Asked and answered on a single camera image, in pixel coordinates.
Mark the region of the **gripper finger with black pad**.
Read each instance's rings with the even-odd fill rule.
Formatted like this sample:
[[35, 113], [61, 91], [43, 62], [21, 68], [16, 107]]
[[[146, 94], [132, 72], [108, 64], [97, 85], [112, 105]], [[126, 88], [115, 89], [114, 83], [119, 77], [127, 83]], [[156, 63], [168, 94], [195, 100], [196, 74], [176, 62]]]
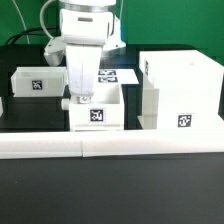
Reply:
[[78, 103], [90, 103], [91, 97], [79, 96], [79, 97], [77, 97], [77, 100], [78, 100]]

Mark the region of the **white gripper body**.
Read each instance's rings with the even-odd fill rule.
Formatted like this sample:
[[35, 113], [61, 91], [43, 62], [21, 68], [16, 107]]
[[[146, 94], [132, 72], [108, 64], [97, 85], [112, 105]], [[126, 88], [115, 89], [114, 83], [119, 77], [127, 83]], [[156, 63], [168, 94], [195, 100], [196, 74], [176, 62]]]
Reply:
[[66, 46], [66, 67], [70, 93], [92, 97], [95, 92], [102, 48], [100, 46]]

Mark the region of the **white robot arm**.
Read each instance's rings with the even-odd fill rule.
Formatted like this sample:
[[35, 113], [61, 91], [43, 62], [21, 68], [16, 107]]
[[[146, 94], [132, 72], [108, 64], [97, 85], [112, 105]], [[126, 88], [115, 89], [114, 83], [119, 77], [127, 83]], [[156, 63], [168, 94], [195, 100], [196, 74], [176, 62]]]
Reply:
[[101, 56], [126, 47], [114, 12], [116, 0], [59, 2], [69, 91], [72, 98], [87, 103], [95, 93]]

